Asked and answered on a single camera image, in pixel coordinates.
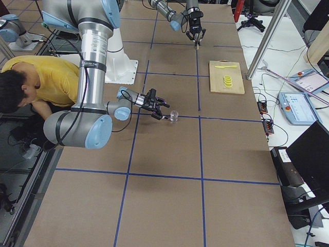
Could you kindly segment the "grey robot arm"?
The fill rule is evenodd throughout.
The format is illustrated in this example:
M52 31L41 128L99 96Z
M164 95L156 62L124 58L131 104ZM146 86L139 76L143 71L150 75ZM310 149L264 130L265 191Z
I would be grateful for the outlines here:
M204 14L198 5L198 1L186 1L182 12L170 8L166 1L148 2L152 8L167 19L174 31L181 30L193 42L195 49L199 48L206 29L202 28L201 18Z
M10 59L1 73L2 113L31 104L51 143L87 149L105 146L113 118L129 120L134 105L163 119L167 103L155 89L140 94L121 87L116 102L103 101L108 42L121 24L116 1L44 1L42 16L49 27L80 35L80 63L51 56Z

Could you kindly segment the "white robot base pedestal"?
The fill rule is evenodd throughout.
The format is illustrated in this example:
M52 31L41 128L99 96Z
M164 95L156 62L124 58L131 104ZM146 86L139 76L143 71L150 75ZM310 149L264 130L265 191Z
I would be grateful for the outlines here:
M107 45L105 83L132 85L137 68L138 60L131 60L124 51L120 29L114 29Z

